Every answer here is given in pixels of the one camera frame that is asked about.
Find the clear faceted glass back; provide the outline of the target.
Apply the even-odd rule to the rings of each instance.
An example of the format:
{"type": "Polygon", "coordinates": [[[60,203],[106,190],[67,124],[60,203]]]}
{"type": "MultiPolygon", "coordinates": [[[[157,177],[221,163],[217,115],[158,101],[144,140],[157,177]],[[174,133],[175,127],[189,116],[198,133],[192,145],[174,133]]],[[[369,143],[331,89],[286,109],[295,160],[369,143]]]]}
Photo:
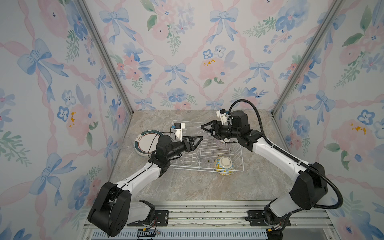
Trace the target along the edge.
{"type": "Polygon", "coordinates": [[[202,136],[204,138],[208,138],[211,136],[211,134],[201,128],[201,125],[196,126],[195,128],[195,135],[196,136],[202,136]]]}

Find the white plate dark underside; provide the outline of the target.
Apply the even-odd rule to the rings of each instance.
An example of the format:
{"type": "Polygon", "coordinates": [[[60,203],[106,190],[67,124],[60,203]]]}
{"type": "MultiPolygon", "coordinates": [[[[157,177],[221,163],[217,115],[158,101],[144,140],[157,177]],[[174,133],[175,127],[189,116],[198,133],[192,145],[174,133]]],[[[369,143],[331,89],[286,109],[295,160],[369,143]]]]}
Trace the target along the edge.
{"type": "Polygon", "coordinates": [[[156,150],[158,139],[163,135],[157,130],[146,130],[140,133],[134,142],[136,153],[142,157],[150,156],[156,150]]]}

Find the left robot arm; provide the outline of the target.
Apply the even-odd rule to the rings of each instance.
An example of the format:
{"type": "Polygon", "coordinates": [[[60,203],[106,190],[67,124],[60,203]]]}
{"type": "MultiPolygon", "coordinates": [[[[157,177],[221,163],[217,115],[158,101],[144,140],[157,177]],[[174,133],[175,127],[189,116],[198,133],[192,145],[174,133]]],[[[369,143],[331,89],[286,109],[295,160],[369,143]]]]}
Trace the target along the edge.
{"type": "Polygon", "coordinates": [[[202,136],[187,136],[174,142],[170,136],[159,137],[156,150],[140,170],[117,183],[102,185],[87,217],[88,222],[109,237],[118,235],[128,224],[153,225],[156,207],[145,200],[133,203],[132,198],[159,179],[182,153],[195,151],[203,139],[202,136]]]}

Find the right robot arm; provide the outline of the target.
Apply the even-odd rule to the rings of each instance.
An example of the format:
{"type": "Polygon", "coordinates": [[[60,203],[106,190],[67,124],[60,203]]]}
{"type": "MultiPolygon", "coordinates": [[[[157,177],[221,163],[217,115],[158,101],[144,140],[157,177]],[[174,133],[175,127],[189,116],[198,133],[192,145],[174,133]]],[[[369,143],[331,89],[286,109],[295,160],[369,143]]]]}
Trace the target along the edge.
{"type": "Polygon", "coordinates": [[[242,147],[268,160],[294,181],[289,193],[273,200],[264,208],[262,219],[274,231],[278,227],[283,228],[292,214],[315,207],[328,193],[327,182],[319,176],[325,172],[322,165],[294,160],[261,131],[251,129],[248,115],[243,111],[234,111],[227,115],[225,110],[220,110],[218,115],[221,118],[219,121],[203,124],[201,129],[220,141],[234,139],[242,147]]]}

